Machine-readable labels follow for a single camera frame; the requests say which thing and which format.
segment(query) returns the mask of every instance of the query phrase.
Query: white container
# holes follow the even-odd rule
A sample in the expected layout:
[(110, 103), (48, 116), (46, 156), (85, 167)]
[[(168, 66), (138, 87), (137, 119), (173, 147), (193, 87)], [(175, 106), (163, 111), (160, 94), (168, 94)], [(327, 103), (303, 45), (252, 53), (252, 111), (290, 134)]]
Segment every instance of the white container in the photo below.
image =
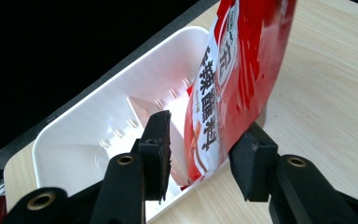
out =
[[(172, 175), (185, 185), (186, 89), (198, 73), (207, 35), (200, 27), (179, 30), (51, 122), (34, 143), (37, 186), (72, 196), (101, 181), (108, 161), (129, 152), (149, 116), (163, 109), (172, 113)], [(171, 176), (167, 200), (146, 202), (146, 220), (188, 191)]]

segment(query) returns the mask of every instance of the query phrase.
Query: red packet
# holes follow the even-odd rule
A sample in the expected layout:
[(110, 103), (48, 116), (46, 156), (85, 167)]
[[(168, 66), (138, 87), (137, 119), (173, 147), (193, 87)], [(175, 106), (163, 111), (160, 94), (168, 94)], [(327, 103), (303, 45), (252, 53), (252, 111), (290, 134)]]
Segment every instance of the red packet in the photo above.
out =
[(257, 119), (280, 71), (296, 0), (222, 0), (186, 110), (189, 182), (216, 170)]

